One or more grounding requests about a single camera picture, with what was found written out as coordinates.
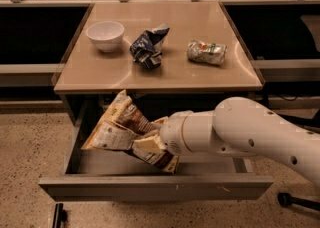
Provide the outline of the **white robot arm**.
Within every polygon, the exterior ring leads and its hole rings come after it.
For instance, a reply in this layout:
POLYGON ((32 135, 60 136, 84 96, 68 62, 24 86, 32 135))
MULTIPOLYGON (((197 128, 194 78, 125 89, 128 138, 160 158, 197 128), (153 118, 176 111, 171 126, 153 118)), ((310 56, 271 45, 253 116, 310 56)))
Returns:
POLYGON ((154 124, 154 131, 134 141, 138 148, 178 156, 263 156, 320 185, 320 134, 290 123, 253 100, 231 97, 212 111, 177 112, 154 124))

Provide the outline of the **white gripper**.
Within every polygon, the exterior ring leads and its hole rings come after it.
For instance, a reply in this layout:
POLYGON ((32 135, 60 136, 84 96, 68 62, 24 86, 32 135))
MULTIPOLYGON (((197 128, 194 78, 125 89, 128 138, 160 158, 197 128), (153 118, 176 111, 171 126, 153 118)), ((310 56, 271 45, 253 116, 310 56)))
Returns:
POLYGON ((192 151, 184 140, 183 127, 192 111, 182 111, 164 116, 152 121, 155 126, 161 126, 160 135, 154 134, 133 141, 133 149, 151 153, 163 153, 166 149, 173 155, 190 155, 192 151))

